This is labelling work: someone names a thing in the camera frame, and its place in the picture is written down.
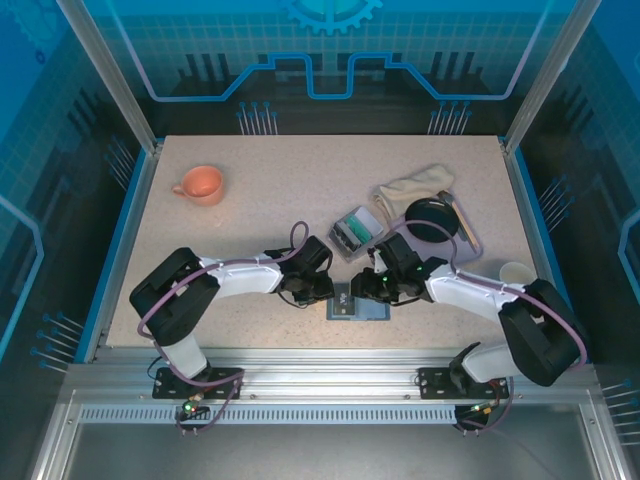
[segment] beige cloth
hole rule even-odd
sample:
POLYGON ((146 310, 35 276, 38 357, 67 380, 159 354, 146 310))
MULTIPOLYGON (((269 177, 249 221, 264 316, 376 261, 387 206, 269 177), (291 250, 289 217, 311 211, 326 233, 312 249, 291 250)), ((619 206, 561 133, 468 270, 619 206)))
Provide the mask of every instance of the beige cloth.
POLYGON ((416 200, 433 197, 449 188, 453 178, 442 165, 433 165, 410 177, 376 187, 371 199, 390 222, 404 214, 416 200))

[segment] enclosure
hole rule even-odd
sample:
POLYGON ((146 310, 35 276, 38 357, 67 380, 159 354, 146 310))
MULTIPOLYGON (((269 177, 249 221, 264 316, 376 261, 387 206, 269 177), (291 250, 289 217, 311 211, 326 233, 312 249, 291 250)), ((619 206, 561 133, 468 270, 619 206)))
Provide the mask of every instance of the enclosure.
MULTIPOLYGON (((635 478, 640 4, 0 2, 2 478, 635 478), (202 163, 228 180, 207 213, 168 193, 202 163), (245 369, 240 397, 180 438, 182 402, 151 396, 135 285, 180 246, 253 255, 301 218, 326 239, 434 163, 479 238, 465 269, 535 268, 589 364, 548 388, 516 377, 504 427, 464 439, 434 416, 460 403, 421 399, 416 370, 496 325, 225 299, 196 333, 212 365, 245 369)), ((367 265, 336 259, 334 282, 367 265)))

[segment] speckled tabletop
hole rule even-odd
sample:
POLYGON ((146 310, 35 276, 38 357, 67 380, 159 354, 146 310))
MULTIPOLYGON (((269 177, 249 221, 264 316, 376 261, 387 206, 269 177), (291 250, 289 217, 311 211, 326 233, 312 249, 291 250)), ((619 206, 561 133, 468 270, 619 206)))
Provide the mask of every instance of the speckled tabletop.
MULTIPOLYGON (((432 164, 455 175, 453 189, 484 254, 465 270, 497 278, 507 261, 533 261, 496 137, 472 136, 198 136, 167 137, 125 275, 107 343, 148 346, 136 334, 131 290, 178 247, 197 255, 237 258, 288 244, 289 230, 306 220, 325 239, 332 223, 372 189, 432 164), (196 165, 222 170, 227 193, 215 207, 171 194, 196 165)), ((338 255, 334 282, 369 265, 338 255)), ((306 310, 276 295, 216 301, 196 327, 203 347, 449 348, 502 337, 488 320, 461 309, 418 302, 392 309, 386 322, 326 320, 326 304, 306 310)))

